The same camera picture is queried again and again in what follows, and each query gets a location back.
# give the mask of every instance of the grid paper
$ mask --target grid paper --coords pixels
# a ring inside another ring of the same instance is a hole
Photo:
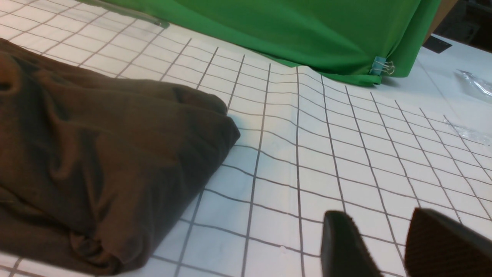
[[[117,78],[220,97],[241,138],[148,264],[124,277],[321,277],[326,210],[354,218],[385,276],[415,207],[492,238],[492,158],[445,117],[73,0],[0,0],[0,37]],[[86,277],[0,253],[0,277]]]

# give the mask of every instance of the folded brown fabric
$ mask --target folded brown fabric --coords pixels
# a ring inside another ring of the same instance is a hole
[[[143,266],[239,138],[226,112],[0,39],[0,251],[95,275]]]

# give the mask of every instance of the green fabric backdrop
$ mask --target green fabric backdrop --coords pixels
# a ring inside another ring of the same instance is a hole
[[[370,86],[376,56],[408,76],[440,0],[105,0],[249,48],[288,66],[308,65]]]

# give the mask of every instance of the black object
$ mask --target black object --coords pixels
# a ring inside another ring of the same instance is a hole
[[[430,51],[439,54],[442,53],[442,51],[451,47],[452,45],[431,35],[429,36],[429,38],[427,39],[427,41],[424,43],[423,46],[429,49]]]
[[[380,277],[352,218],[327,211],[321,242],[323,277]]]
[[[321,245],[323,277],[380,277],[352,219],[327,211]],[[416,208],[406,241],[412,277],[490,277],[492,242],[431,209]]]
[[[412,277],[492,276],[492,242],[431,209],[415,209],[406,239]]]

